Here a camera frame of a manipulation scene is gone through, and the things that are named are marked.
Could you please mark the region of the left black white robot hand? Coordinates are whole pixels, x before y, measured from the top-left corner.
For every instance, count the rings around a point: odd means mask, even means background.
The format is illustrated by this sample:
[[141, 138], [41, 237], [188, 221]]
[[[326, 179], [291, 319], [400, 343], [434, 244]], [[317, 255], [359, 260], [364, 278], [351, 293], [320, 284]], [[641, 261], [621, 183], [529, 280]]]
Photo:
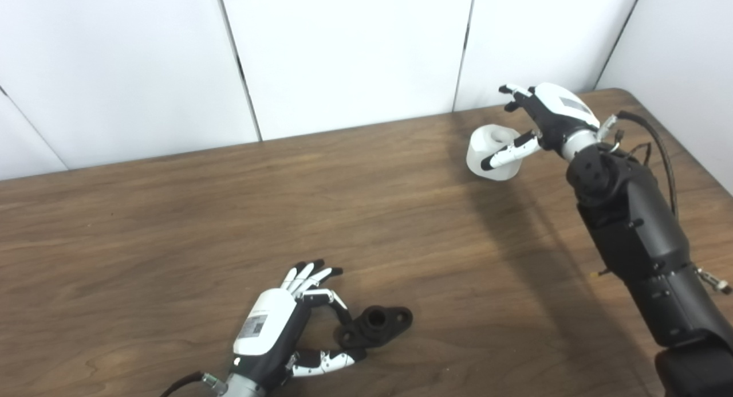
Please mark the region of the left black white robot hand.
[[363, 348], [306, 350], [297, 345], [317, 306], [329, 306], [338, 321], [352, 321], [340, 296], [322, 283], [343, 269], [318, 259], [299, 262], [282, 282], [262, 292], [233, 343], [229, 376], [243, 378], [256, 392], [272, 392], [293, 377], [325, 375], [366, 359]]

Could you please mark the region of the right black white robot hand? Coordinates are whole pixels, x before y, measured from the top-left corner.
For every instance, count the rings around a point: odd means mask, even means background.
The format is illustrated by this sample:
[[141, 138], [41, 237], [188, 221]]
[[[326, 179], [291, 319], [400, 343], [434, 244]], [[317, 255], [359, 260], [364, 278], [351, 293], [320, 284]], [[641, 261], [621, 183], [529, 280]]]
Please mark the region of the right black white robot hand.
[[572, 160], [577, 152], [599, 141], [600, 122], [587, 105], [570, 90], [550, 82], [523, 88], [505, 84], [498, 92], [513, 98], [505, 112], [523, 109], [536, 128], [480, 162], [483, 171], [496, 170], [538, 151], [554, 151]]

